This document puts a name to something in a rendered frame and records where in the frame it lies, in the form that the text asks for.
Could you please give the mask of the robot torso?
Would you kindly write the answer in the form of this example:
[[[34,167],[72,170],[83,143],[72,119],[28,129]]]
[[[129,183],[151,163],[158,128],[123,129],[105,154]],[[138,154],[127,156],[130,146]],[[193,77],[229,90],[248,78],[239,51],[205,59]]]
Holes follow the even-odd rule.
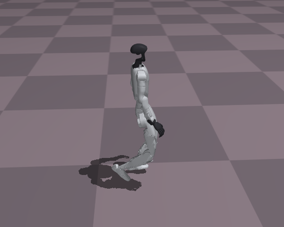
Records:
[[[144,93],[144,96],[146,96],[148,98],[148,91],[149,91],[149,74],[148,74],[148,71],[145,67],[144,64],[139,64],[139,67],[138,68],[134,68],[133,69],[133,66],[134,64],[131,65],[131,79],[132,79],[132,87],[133,87],[133,96],[134,96],[134,99],[136,100],[136,106],[135,106],[135,114],[137,116],[137,118],[139,118],[139,114],[143,113],[143,110],[141,109],[141,106],[142,104],[140,104],[138,102],[138,86],[137,86],[137,80],[136,80],[136,75],[137,75],[137,71],[144,71],[147,75],[147,80],[146,80],[146,91]],[[144,67],[141,67],[141,66],[144,66]]]

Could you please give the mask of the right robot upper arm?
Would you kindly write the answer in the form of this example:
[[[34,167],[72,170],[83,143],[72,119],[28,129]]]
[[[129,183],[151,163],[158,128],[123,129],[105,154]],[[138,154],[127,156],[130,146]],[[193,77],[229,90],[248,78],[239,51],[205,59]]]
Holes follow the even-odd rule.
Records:
[[[137,80],[137,86],[138,86],[138,102],[142,104],[142,98],[145,97],[144,93],[146,91],[146,80],[147,80],[147,75],[144,71],[137,71],[136,75],[136,80]]]

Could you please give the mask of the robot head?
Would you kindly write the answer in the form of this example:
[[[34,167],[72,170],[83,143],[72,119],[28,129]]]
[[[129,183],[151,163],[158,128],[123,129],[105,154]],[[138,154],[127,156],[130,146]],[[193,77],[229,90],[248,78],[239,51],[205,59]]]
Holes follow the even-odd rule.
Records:
[[[134,65],[132,66],[133,69],[134,68],[138,68],[139,64],[142,64],[142,61],[145,61],[145,52],[147,51],[147,46],[145,46],[144,44],[134,44],[131,49],[130,52],[131,53],[135,53],[137,55],[142,54],[141,58],[138,58],[135,60]],[[144,67],[143,65],[141,67]]]

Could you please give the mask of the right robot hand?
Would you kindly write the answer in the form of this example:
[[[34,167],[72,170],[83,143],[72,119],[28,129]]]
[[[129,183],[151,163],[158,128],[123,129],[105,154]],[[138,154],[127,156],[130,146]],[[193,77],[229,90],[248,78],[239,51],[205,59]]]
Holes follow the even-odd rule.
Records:
[[[147,122],[150,124],[150,125],[153,125],[154,128],[158,131],[159,133],[159,137],[163,136],[164,135],[164,128],[162,126],[162,124],[156,122],[156,120],[154,119],[154,121],[152,122],[151,120],[147,120]]]

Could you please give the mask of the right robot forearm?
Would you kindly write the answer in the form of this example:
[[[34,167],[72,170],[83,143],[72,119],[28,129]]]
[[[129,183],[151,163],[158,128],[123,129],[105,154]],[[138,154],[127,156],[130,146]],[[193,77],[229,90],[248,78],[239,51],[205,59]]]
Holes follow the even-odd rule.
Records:
[[[141,109],[143,110],[144,116],[147,120],[151,120],[152,122],[154,121],[154,118],[152,116],[152,113],[149,109],[149,103],[148,103],[148,98],[147,97],[143,97],[142,98],[142,106]]]

